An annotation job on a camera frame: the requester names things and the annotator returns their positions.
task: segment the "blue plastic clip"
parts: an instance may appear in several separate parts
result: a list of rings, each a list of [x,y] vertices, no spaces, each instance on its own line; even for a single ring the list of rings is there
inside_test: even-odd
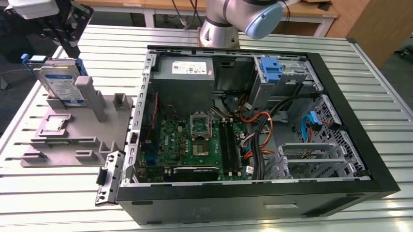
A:
[[[84,65],[83,65],[83,60],[80,58],[76,59],[76,67],[79,69],[80,75],[88,76],[88,73],[85,72],[85,68],[84,68]]]
[[[282,77],[282,65],[274,57],[260,57],[260,68],[265,73],[265,80],[277,83]]]
[[[32,75],[35,75],[35,73],[33,73],[33,70],[31,70],[31,68],[27,66],[27,63],[28,63],[28,54],[23,54],[21,55],[21,63],[23,63],[23,65],[24,65],[24,67],[27,68],[27,70],[31,72],[31,74]]]
[[[322,127],[322,122],[318,120],[315,112],[310,111],[310,114],[305,115],[301,121],[301,133],[302,133],[302,138],[303,138],[305,143],[307,141],[307,133],[305,131],[305,127],[306,127],[305,124],[306,124],[307,119],[310,119],[314,126]]]

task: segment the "blue hard drive label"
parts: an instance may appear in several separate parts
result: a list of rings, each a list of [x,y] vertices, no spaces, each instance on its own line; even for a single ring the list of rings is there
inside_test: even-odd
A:
[[[75,86],[76,77],[65,74],[47,74],[44,80],[52,92],[67,106],[81,106],[84,97]]]
[[[45,75],[48,79],[72,79],[71,75]]]

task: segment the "white table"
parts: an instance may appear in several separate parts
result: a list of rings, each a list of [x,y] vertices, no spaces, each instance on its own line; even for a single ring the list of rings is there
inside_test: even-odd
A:
[[[7,6],[7,0],[0,0],[0,6]],[[96,12],[119,12],[119,13],[139,13],[144,15],[146,27],[155,27],[155,15],[176,15],[175,10],[168,9],[155,9],[155,8],[140,8],[140,4],[128,4],[128,7],[112,7],[112,6],[91,6]],[[194,15],[194,11],[179,10],[180,15]],[[204,12],[198,12],[199,16],[206,16]],[[314,33],[314,36],[323,37],[331,27],[335,15],[329,17],[301,17],[290,16],[290,22],[305,22],[305,23],[317,23],[318,27]]]
[[[317,52],[361,120],[401,192],[363,202],[330,217],[139,226],[119,206],[95,207],[97,167],[20,167],[25,143],[45,113],[39,82],[0,139],[0,231],[265,231],[349,232],[413,229],[412,111],[357,45],[345,39],[269,36],[259,41],[240,34],[242,49]],[[103,94],[135,95],[148,44],[196,45],[196,31],[89,25],[80,57]],[[59,49],[55,57],[65,55]]]

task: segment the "motherboard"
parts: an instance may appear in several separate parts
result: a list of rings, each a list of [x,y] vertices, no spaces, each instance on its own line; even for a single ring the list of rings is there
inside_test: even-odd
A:
[[[194,133],[207,130],[206,138],[194,138]],[[147,181],[172,181],[168,177],[176,176],[176,170],[186,172],[194,169],[215,173],[215,180],[248,179],[248,174],[242,172],[244,167],[236,147],[243,136],[244,126],[240,122],[222,122],[208,117],[207,121],[194,120],[192,123],[190,119],[163,120],[158,152],[144,153]],[[198,180],[194,173],[190,177]]]

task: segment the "sticker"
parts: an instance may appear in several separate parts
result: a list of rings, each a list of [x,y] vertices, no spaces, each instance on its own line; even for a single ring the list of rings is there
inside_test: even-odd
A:
[[[124,6],[135,6],[135,7],[142,7],[142,5],[140,5],[140,4],[132,4],[132,3],[124,3],[123,5],[124,5]]]
[[[84,98],[79,89],[75,87],[73,77],[71,75],[45,75],[45,81],[57,95],[59,99],[68,106],[80,106]]]
[[[172,63],[172,74],[206,74],[206,62],[175,61]]]
[[[246,173],[254,174],[254,168],[251,166],[246,167]]]
[[[252,108],[252,106],[250,105],[250,103],[244,103],[244,107],[250,110]]]

